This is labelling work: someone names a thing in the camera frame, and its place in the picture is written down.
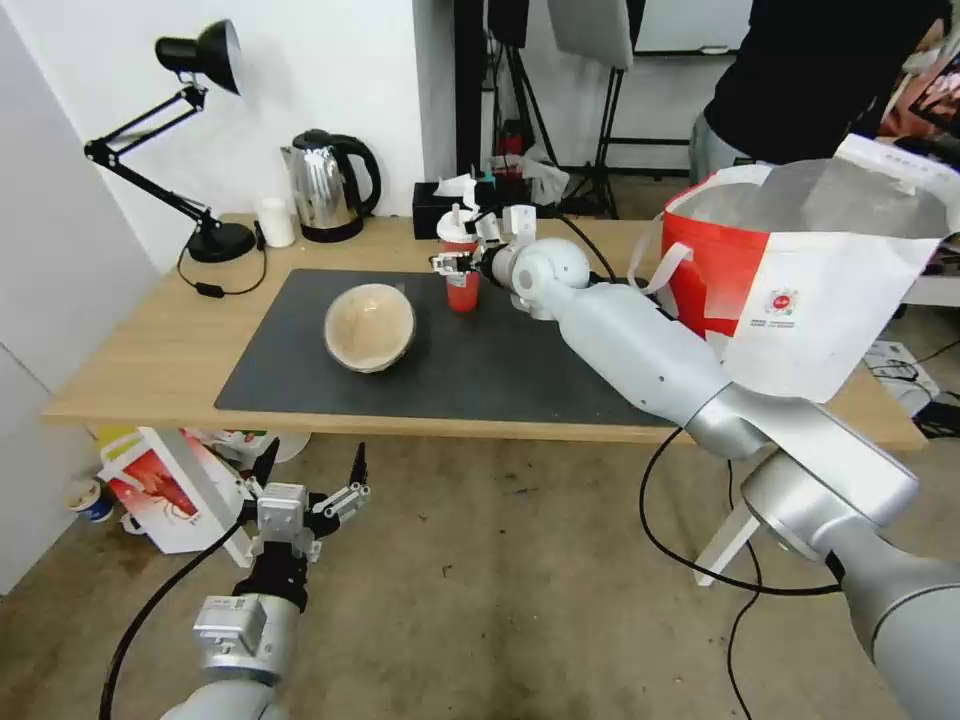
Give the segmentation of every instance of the black lamp shade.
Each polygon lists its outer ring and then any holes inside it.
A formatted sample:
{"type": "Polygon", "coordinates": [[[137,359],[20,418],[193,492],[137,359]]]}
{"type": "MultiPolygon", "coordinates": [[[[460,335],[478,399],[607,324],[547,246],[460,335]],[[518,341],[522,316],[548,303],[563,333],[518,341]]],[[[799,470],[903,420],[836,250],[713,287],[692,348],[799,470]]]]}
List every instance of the black lamp shade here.
{"type": "Polygon", "coordinates": [[[160,38],[154,50],[167,70],[206,75],[224,90],[240,94],[240,43],[229,20],[213,23],[196,40],[160,38]]]}

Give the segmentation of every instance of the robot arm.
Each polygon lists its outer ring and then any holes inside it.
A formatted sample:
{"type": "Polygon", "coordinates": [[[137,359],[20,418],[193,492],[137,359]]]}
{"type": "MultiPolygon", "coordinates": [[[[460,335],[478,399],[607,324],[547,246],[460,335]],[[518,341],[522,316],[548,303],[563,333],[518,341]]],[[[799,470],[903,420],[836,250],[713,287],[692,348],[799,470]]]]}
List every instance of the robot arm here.
{"type": "Polygon", "coordinates": [[[193,625],[210,680],[163,720],[284,720],[274,689],[289,672],[297,623],[307,607],[307,567],[317,562],[322,538],[332,535],[367,503],[365,448],[357,448],[347,484],[331,496],[303,485],[255,486],[259,535],[250,575],[231,595],[211,595],[193,625]]]}
{"type": "Polygon", "coordinates": [[[483,246],[432,260],[440,274],[475,270],[555,320],[570,348],[631,404],[730,459],[778,450],[744,482],[750,511],[840,582],[867,655],[918,720],[957,716],[960,566],[904,553],[879,536],[917,491],[894,458],[806,400],[733,383],[707,344],[627,285],[588,287],[589,263],[551,238],[483,246]]]}

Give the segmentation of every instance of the black mat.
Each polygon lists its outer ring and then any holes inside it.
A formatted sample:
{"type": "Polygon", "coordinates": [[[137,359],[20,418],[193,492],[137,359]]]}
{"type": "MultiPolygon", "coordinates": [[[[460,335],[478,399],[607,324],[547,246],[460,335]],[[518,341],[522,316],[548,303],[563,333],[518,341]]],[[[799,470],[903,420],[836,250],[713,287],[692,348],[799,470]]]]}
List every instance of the black mat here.
{"type": "Polygon", "coordinates": [[[427,273],[295,270],[257,328],[215,403],[221,410],[664,425],[620,397],[573,353],[554,322],[513,308],[505,291],[480,288],[465,315],[427,273]],[[344,290],[403,285],[417,317],[396,365],[363,375],[341,367],[323,342],[323,318],[344,290]]]}

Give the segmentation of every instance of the white cabinet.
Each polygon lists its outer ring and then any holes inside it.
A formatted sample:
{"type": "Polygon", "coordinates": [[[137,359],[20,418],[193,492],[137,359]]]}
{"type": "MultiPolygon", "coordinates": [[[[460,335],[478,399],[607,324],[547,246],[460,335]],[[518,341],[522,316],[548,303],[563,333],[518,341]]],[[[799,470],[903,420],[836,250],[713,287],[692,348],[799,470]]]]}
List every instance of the white cabinet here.
{"type": "Polygon", "coordinates": [[[3,594],[67,527],[65,485],[95,464],[85,429],[39,422],[47,389],[129,314],[156,271],[2,8],[0,97],[3,594]]]}
{"type": "Polygon", "coordinates": [[[64,489],[72,475],[96,464],[93,440],[82,428],[40,423],[48,397],[0,348],[0,595],[70,524],[64,489]]]}

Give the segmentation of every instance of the black shirt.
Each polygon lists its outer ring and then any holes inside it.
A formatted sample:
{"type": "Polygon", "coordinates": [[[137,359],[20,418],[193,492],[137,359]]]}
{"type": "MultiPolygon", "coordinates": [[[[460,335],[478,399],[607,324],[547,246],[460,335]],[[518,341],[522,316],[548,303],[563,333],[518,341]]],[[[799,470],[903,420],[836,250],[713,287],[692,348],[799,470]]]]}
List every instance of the black shirt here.
{"type": "Polygon", "coordinates": [[[753,0],[750,30],[704,115],[756,160],[830,157],[949,16],[948,0],[753,0]]]}

